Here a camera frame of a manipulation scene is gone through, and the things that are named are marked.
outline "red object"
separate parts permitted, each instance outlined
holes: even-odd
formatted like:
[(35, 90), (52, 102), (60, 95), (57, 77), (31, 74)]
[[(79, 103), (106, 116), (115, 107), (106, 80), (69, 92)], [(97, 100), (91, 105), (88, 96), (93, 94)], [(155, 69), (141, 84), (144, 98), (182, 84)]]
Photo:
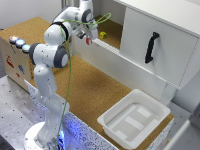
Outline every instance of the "red object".
[(89, 38), (86, 39), (86, 43), (87, 43), (87, 45), (90, 45), (90, 39)]
[(11, 61), (11, 59), (10, 59), (10, 56), (8, 56), (6, 62), (7, 62), (12, 68), (14, 68), (14, 65), (13, 65), (13, 63), (12, 63), (12, 61)]
[(18, 73), (16, 73), (17, 74), (17, 76), (18, 76), (18, 78), (20, 77), (20, 75), (18, 74)]

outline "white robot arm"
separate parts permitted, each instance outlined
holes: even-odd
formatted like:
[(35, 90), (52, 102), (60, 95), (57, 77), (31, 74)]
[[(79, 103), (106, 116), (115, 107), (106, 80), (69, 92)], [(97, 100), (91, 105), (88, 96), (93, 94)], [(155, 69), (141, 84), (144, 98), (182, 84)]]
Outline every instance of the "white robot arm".
[(57, 85), (52, 73), (52, 67), (63, 68), (66, 66), (68, 54), (62, 43), (65, 39), (68, 40), (72, 34), (81, 39), (85, 35), (90, 39), (97, 38), (97, 25), (79, 23), (95, 23), (93, 17), (92, 0), (80, 0), (79, 8), (66, 7), (54, 19), (44, 34), (46, 44), (34, 43), (30, 47), (29, 56), (32, 63), (36, 65), (34, 79), (38, 90), (35, 97), (48, 110), (46, 112), (45, 124), (35, 137), (36, 144), (41, 147), (41, 150), (52, 149), (49, 147), (49, 143), (52, 143), (57, 138), (64, 109), (62, 101), (65, 100), (60, 99), (55, 94)]

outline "black handle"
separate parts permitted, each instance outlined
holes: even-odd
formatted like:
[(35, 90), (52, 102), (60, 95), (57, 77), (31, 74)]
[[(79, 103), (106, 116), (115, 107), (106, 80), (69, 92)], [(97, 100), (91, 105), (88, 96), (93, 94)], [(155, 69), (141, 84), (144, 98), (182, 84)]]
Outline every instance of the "black handle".
[(148, 49), (147, 49), (147, 54), (145, 57), (145, 63), (148, 64), (153, 60), (153, 57), (151, 57), (151, 53), (153, 50), (153, 46), (154, 46), (154, 40), (157, 39), (160, 35), (156, 32), (153, 33), (153, 36), (151, 37), (150, 41), (149, 41), (149, 45), (148, 45)]

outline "white cabinet door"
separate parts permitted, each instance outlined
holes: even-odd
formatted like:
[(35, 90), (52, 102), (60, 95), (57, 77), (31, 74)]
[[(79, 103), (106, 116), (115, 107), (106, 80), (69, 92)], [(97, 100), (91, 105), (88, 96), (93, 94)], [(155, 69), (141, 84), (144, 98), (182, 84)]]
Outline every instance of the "white cabinet door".
[[(153, 32), (153, 61), (146, 64), (145, 56)], [(120, 54), (156, 75), (179, 86), (198, 38), (159, 20), (126, 8)]]

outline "green cable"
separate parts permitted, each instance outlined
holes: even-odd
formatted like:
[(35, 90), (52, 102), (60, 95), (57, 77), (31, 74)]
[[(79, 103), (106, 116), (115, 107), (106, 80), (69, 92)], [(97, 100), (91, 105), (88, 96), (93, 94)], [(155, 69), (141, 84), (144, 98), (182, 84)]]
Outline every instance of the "green cable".
[[(75, 21), (75, 20), (64, 20), (63, 22), (71, 21), (71, 22), (77, 22), (77, 23), (80, 23), (80, 24), (93, 25), (93, 26), (95, 26), (96, 24), (104, 23), (104, 22), (107, 21), (110, 17), (111, 17), (111, 13), (107, 13), (107, 14), (105, 14), (103, 17), (101, 17), (100, 19), (98, 19), (98, 20), (96, 21), (96, 23), (83, 23), (83, 22), (78, 22), (78, 21)], [(64, 38), (64, 40), (65, 40), (65, 46), (66, 46), (67, 51), (68, 51), (68, 54), (69, 54), (69, 62), (70, 62), (70, 65), (69, 65), (69, 83), (68, 83), (67, 98), (66, 98), (64, 110), (63, 110), (63, 113), (62, 113), (62, 119), (61, 119), (61, 122), (60, 122), (59, 130), (58, 130), (58, 134), (57, 134), (57, 139), (56, 139), (56, 141), (55, 141), (54, 150), (56, 149), (56, 146), (57, 146), (56, 144), (57, 144), (57, 141), (58, 141), (58, 138), (59, 138), (60, 128), (61, 128), (61, 126), (62, 126), (63, 119), (64, 119), (64, 113), (65, 113), (65, 109), (66, 109), (66, 106), (67, 106), (67, 101), (68, 101), (68, 98), (69, 98), (70, 81), (71, 81), (71, 55), (70, 55), (69, 45), (68, 45), (68, 43), (67, 43), (67, 40), (66, 40), (64, 31), (63, 31), (63, 29), (62, 29), (61, 26), (60, 26), (60, 30), (61, 30), (62, 36), (63, 36), (63, 38)]]

